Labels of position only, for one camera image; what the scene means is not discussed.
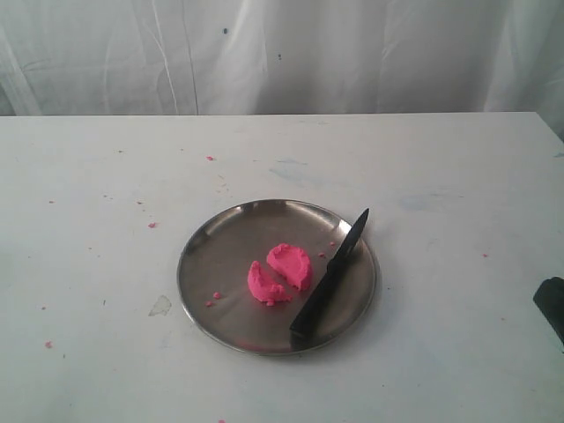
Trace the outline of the white backdrop curtain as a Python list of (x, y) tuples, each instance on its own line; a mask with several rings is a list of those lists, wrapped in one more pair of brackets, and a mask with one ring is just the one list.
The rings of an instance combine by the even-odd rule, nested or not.
[(17, 115), (563, 108), (560, 1), (4, 1)]

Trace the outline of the black knife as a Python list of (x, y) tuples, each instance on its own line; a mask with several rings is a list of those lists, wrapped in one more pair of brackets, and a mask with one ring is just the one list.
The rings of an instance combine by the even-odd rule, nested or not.
[(356, 219), (334, 257), (327, 263), (325, 274), (289, 327), (292, 336), (298, 339), (308, 339), (314, 335), (350, 262), (353, 250), (367, 224), (368, 216), (369, 209), (367, 208)]

